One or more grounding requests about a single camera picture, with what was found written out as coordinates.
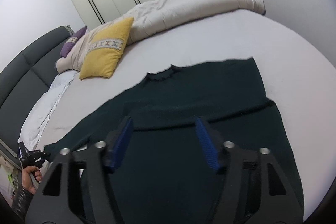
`blue gripper pad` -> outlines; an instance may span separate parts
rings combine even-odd
[[[111,131],[105,142],[107,144],[107,153],[104,166],[111,171],[119,168],[124,159],[128,144],[133,133],[133,120],[130,116],[125,116],[119,128]]]
[[[223,167],[218,160],[222,152],[223,139],[219,132],[211,129],[208,122],[200,117],[196,117],[195,129],[208,166],[218,171]]]

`throw pillow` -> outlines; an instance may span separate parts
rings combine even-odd
[[[93,37],[79,74],[80,79],[112,76],[126,47],[133,21],[133,17],[125,18]]]
[[[78,32],[74,33],[63,45],[60,57],[67,57],[76,42],[86,33],[87,26],[81,28]]]

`folded beige blanket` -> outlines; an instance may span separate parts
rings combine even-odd
[[[150,37],[158,32],[200,18],[246,9],[265,13],[263,0],[151,0],[139,4],[114,21],[98,26],[81,37],[66,58],[56,63],[58,73],[81,70],[90,41],[97,32],[126,17],[134,17],[127,45]]]

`sweater sleeve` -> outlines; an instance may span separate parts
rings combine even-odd
[[[12,209],[21,218],[25,220],[33,194],[20,185],[15,193]]]

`human hand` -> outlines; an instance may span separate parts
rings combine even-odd
[[[29,174],[32,172],[35,172],[37,181],[40,182],[42,180],[43,177],[40,169],[38,169],[36,166],[27,166],[22,170],[22,187],[34,195],[36,193],[36,189],[33,186],[32,179],[29,176]]]

